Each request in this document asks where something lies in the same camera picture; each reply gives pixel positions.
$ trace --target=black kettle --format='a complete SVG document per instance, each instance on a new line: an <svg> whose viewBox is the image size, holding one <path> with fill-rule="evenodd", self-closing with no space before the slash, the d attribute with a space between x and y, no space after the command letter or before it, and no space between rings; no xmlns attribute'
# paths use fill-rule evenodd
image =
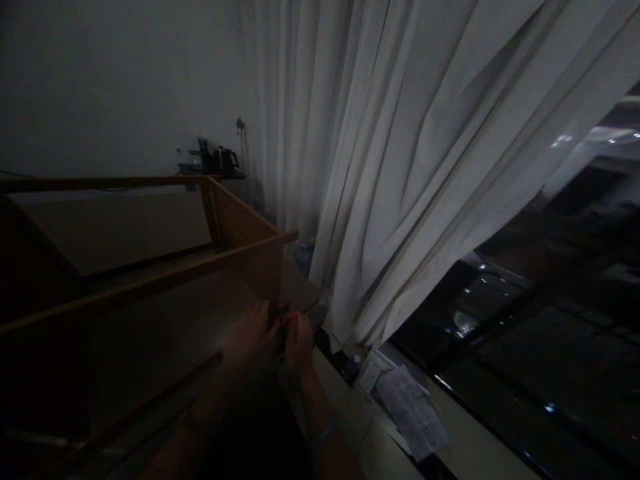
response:
<svg viewBox="0 0 640 480"><path fill-rule="evenodd" d="M238 156L231 149L220 145L213 152L213 164L219 166L222 176L234 176L233 168L240 168Z"/></svg>

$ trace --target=bracelet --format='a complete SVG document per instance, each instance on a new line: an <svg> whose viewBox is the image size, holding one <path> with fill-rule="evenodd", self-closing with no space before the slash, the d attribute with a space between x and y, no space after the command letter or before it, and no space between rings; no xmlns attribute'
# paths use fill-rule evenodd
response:
<svg viewBox="0 0 640 480"><path fill-rule="evenodd" d="M318 437L318 440L316 440L313 448L311 449L311 456L314 456L316 453L318 453L318 450L320 450L322 444L326 442L327 439L336 432L336 430L338 430L338 418L334 417L331 419L327 427L322 430L322 433L320 434L320 437Z"/></svg>

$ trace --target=floor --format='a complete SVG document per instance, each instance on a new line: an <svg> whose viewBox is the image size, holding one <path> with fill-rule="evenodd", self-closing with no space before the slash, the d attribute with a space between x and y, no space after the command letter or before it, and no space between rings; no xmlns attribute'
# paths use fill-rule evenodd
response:
<svg viewBox="0 0 640 480"><path fill-rule="evenodd" d="M313 362L327 400L337 412L341 428L357 455L365 478L422 480L423 476L411 460L374 420L373 406L369 400L357 390L351 390L317 348L313 352ZM304 431L302 404L291 387L285 364L280 366L277 377L293 414Z"/></svg>

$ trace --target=window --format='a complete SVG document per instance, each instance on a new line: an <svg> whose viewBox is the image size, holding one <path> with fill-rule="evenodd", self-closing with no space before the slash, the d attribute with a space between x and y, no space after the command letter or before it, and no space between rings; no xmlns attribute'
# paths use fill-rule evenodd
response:
<svg viewBox="0 0 640 480"><path fill-rule="evenodd" d="M544 477L640 475L638 93L391 338Z"/></svg>

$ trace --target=curtain fold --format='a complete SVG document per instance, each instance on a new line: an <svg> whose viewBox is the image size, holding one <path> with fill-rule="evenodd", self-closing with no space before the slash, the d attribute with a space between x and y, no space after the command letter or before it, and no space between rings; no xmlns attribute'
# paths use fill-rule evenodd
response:
<svg viewBox="0 0 640 480"><path fill-rule="evenodd" d="M278 226L317 234L333 348L386 340L640 77L637 0L260 3L253 156Z"/></svg>

